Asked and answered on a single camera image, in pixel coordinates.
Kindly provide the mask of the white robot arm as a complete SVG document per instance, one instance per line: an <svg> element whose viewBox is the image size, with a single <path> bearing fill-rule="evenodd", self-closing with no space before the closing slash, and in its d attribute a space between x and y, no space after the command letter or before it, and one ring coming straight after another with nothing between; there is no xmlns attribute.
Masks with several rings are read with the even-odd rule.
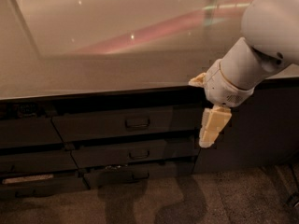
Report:
<svg viewBox="0 0 299 224"><path fill-rule="evenodd" d="M211 147L262 81L299 64L299 0L253 0L241 20L242 36L220 59L189 84L213 104L203 112L199 146Z"/></svg>

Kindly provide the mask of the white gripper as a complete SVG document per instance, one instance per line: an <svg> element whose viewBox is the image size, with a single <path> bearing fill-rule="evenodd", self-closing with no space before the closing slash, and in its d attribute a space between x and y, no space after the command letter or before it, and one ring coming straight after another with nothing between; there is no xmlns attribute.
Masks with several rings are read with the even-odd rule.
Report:
<svg viewBox="0 0 299 224"><path fill-rule="evenodd" d="M254 89L242 90L229 82L221 71L221 59L214 62L206 73L192 78L189 85L204 87L206 98L214 105L212 108L204 109L199 132L199 146L208 148L215 143L231 119L232 113L229 107L241 105L253 94Z"/></svg>

